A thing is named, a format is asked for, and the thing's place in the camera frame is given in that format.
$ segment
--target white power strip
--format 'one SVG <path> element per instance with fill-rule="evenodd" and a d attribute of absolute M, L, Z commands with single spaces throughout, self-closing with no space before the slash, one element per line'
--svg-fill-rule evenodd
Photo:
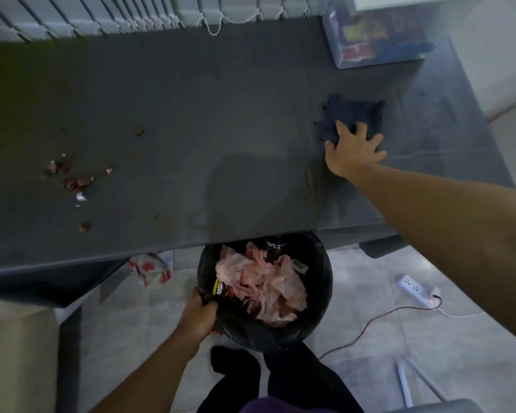
<path fill-rule="evenodd" d="M 440 305 L 440 300 L 432 297 L 432 294 L 439 296 L 439 289 L 436 289 L 433 293 L 428 293 L 427 290 L 420 285 L 418 282 L 409 277 L 409 275 L 403 275 L 397 279 L 397 283 L 401 288 L 411 294 L 418 302 L 425 305 L 427 308 L 436 308 Z"/>

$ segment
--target gray table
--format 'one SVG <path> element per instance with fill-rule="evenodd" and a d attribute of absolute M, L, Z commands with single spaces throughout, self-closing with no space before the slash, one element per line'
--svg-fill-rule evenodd
<path fill-rule="evenodd" d="M 450 42 L 354 70 L 317 18 L 0 46 L 0 275 L 303 229 L 390 235 L 323 163 L 313 121 L 332 92 L 387 100 L 383 165 L 513 185 Z M 80 207 L 39 177 L 62 153 L 98 177 Z"/>

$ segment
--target plastic storage box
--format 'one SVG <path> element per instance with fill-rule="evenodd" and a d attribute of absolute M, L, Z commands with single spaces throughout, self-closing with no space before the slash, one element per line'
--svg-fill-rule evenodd
<path fill-rule="evenodd" d="M 326 0 L 337 68 L 425 58 L 481 0 Z"/>

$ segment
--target purple shirt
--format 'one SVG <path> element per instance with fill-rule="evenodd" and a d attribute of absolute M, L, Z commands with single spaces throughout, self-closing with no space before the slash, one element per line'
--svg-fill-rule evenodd
<path fill-rule="evenodd" d="M 248 403 L 239 413 L 336 413 L 328 409 L 304 410 L 300 407 L 291 406 L 275 397 L 262 397 Z"/>

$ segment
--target black pants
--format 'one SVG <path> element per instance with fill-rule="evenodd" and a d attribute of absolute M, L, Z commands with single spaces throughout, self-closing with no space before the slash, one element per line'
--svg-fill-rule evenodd
<path fill-rule="evenodd" d="M 271 372 L 267 392 L 301 409 L 331 409 L 339 413 L 363 413 L 340 377 L 323 365 L 304 344 L 281 354 L 265 354 Z M 198 413 L 238 413 L 258 398 L 260 363 L 245 362 L 227 374 L 210 391 Z"/>

